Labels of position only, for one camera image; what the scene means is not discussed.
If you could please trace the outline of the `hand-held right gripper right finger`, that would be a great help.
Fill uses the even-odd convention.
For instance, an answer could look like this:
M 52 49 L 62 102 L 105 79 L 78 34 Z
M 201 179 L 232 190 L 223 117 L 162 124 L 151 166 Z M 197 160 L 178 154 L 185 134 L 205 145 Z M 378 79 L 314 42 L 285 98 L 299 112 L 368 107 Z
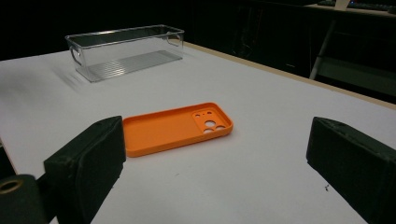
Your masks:
M 396 224 L 396 150 L 340 121 L 313 118 L 315 169 L 368 224 Z

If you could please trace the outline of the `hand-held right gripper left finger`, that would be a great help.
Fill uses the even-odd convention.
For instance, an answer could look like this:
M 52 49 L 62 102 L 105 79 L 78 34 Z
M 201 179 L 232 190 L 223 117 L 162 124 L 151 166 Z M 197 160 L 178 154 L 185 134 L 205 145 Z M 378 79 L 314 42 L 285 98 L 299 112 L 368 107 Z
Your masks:
M 122 117 L 95 122 L 44 161 L 60 224 L 90 224 L 126 161 Z

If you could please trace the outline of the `orange phone case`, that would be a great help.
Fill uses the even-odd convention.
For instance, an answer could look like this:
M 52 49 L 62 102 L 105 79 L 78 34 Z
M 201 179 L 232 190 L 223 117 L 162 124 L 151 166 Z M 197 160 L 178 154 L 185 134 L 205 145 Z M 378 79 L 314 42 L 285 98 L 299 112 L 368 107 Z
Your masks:
M 146 156 L 229 134 L 233 121 L 215 103 L 189 105 L 123 120 L 126 155 Z

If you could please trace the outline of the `clear plastic storage bin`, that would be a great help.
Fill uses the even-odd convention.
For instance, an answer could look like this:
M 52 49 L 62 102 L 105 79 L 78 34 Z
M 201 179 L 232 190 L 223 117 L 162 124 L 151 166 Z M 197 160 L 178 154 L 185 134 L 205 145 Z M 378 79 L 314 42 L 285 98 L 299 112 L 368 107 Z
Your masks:
M 183 59 L 184 31 L 158 24 L 65 37 L 76 70 L 90 82 Z

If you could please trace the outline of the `white-framed desk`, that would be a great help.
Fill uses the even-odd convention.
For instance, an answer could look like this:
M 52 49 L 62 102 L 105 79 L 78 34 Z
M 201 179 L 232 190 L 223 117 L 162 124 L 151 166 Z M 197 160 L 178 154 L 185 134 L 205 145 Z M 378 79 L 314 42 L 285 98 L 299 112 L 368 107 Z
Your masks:
M 396 101 L 396 8 L 308 6 L 312 37 L 324 35 L 309 77 L 360 94 Z

